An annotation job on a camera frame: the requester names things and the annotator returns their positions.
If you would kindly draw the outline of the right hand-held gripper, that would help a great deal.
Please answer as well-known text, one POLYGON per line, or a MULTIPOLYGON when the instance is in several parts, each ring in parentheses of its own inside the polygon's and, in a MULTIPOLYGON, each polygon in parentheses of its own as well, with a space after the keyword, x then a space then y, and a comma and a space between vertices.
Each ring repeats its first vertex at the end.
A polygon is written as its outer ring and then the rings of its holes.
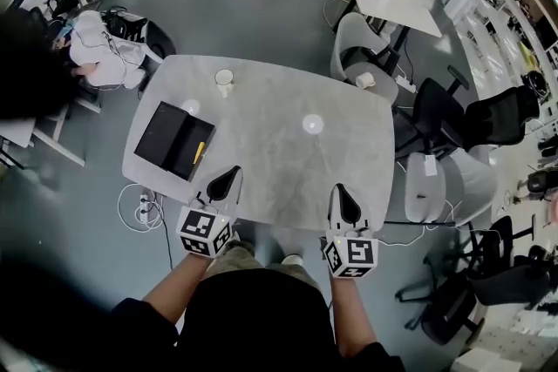
POLYGON ((329 229, 357 231, 325 235, 322 253, 333 278, 364 278, 378 265, 378 240, 369 227, 369 213, 361 194, 345 184, 335 184, 330 192, 329 229))

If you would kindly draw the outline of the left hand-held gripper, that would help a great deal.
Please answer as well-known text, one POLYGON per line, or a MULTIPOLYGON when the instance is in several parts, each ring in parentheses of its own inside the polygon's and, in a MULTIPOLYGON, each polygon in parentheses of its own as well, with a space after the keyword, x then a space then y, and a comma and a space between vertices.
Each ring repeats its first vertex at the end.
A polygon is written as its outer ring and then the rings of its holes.
POLYGON ((215 258, 236 237, 236 207, 242 191, 242 168, 233 166, 210 179, 202 189, 214 206, 184 206, 176 228, 190 254, 215 258))

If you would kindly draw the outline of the black box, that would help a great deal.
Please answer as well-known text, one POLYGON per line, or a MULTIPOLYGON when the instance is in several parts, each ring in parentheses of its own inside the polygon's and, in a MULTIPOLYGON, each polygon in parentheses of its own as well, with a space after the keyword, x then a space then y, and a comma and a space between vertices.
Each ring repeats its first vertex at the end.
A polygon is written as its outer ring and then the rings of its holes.
POLYGON ((166 172, 190 181, 201 162, 200 157, 198 163, 193 164, 198 144, 201 141, 206 143, 204 154, 214 132, 215 125, 177 106, 160 102, 134 154, 166 172))

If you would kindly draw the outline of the person's left forearm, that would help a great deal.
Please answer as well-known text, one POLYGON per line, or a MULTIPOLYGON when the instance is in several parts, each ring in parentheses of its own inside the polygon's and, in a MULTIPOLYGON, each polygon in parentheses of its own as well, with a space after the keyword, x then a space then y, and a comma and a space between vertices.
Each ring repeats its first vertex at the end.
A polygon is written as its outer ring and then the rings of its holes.
POLYGON ((143 301, 166 320, 176 324, 212 262, 211 258, 188 254, 143 301))

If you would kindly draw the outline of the person's right forearm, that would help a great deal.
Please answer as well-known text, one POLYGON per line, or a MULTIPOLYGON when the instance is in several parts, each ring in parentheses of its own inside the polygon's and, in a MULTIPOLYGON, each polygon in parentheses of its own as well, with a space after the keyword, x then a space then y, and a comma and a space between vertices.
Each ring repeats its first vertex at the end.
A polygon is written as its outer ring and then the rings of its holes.
POLYGON ((352 358, 378 339, 354 280, 330 276, 334 330, 343 358, 352 358))

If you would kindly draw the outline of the person's olive trousers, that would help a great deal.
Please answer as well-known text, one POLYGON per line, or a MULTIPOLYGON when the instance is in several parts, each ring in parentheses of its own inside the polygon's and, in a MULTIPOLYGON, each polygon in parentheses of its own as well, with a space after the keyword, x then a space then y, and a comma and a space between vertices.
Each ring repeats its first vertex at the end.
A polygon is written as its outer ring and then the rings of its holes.
POLYGON ((225 274, 236 271, 251 269, 274 270, 298 279, 318 290, 320 287, 317 282, 308 274, 304 266, 286 266, 280 262, 274 262, 264 267, 256 258, 252 245, 240 240, 232 240, 223 248, 222 253, 212 261, 208 270, 203 276, 203 280, 217 274, 225 274))

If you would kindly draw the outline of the white cup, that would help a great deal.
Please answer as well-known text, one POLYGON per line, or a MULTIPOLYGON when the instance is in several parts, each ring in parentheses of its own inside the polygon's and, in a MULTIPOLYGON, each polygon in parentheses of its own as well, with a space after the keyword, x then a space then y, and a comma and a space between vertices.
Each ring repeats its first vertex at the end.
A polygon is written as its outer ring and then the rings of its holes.
POLYGON ((229 69, 219 70, 214 81, 222 97, 227 98, 234 88, 234 73, 229 69))

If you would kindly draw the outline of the grey shell chair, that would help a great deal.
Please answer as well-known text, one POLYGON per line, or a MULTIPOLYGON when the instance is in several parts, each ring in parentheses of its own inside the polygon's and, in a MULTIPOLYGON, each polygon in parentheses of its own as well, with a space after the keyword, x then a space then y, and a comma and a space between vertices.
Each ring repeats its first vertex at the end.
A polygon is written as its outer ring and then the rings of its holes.
POLYGON ((356 86, 356 76, 368 71, 374 76, 376 85, 364 91, 381 96, 393 105, 398 96, 398 85, 376 63, 386 54, 391 54, 391 47, 372 31, 362 16, 349 13, 342 18, 337 29, 330 58, 330 76, 356 86))
POLYGON ((493 203, 498 182, 492 167, 462 149, 437 159, 425 175, 425 154, 413 152, 405 167, 405 217, 412 223, 461 227, 493 203))

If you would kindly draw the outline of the person's black shirt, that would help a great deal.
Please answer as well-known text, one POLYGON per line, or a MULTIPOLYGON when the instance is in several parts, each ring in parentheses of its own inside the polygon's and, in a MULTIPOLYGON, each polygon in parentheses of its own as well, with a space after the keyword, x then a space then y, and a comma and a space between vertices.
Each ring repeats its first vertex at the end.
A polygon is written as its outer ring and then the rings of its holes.
POLYGON ((264 268, 202 281, 181 330, 127 298, 111 333, 109 372, 405 372, 379 343, 343 358, 321 292, 264 268))

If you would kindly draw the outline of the black mesh office chair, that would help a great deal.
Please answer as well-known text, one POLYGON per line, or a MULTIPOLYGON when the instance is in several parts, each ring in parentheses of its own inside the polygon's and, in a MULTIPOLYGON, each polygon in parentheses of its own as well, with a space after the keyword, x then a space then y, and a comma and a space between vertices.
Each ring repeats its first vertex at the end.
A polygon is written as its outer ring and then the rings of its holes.
POLYGON ((394 112, 415 131, 396 147, 395 160, 405 159, 412 152, 442 159, 459 148, 468 152, 479 145, 517 145, 526 135, 527 122, 540 117, 537 97, 525 85, 463 107, 454 93, 470 85, 454 66, 449 65, 447 70, 453 76, 449 88, 428 78, 418 90, 412 113, 401 109, 394 112))
POLYGON ((440 346, 446 345, 462 328, 471 334, 471 342, 484 326, 485 320, 473 321, 471 314, 477 305, 491 307, 504 304, 536 306, 555 288, 558 269, 552 266, 546 250, 533 246, 529 255, 514 254, 514 242, 524 237, 535 238, 536 218, 529 227, 513 231, 509 216, 497 220, 480 237, 472 227, 471 249, 467 252, 447 254, 444 259, 453 263, 466 260, 467 266, 460 271, 436 274, 429 258, 423 259, 430 274, 429 291, 426 295, 405 298, 412 288, 403 288, 395 294, 400 303, 424 303, 425 308, 405 324, 405 329, 422 328, 425 335, 440 346))

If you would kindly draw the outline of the black and white chair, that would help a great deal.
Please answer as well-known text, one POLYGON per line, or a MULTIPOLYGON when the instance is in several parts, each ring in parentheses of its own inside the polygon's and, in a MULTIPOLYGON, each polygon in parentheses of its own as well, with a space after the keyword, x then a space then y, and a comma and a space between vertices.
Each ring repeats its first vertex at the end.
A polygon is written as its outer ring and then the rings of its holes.
POLYGON ((174 55, 176 49, 171 38, 155 22, 138 16, 122 6, 113 6, 100 12, 101 18, 116 37, 147 47, 160 59, 174 55))

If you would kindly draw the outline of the white desk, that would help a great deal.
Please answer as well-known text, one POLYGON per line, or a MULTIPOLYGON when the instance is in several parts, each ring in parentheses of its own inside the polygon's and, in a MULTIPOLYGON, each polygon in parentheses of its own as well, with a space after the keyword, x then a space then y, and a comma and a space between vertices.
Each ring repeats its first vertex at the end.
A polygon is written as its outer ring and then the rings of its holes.
POLYGON ((52 135, 46 134, 37 127, 35 118, 0 120, 0 138, 7 139, 11 143, 26 148, 31 144, 31 138, 36 137, 51 149, 65 156, 69 160, 85 166, 85 161, 59 143, 59 138, 64 127, 64 123, 70 110, 69 105, 62 107, 58 115, 50 117, 55 123, 52 135))

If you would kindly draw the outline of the white marble table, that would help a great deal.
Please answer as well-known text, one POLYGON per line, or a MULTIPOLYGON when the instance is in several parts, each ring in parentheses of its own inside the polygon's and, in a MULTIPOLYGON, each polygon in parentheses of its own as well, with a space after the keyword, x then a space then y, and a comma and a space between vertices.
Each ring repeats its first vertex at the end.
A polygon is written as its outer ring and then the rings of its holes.
POLYGON ((341 28, 341 20, 357 6, 365 17, 374 17, 386 22, 402 26, 397 51, 405 42, 410 29, 418 30, 433 37, 442 37, 431 12, 423 0, 350 0, 341 17, 333 26, 337 32, 341 28))

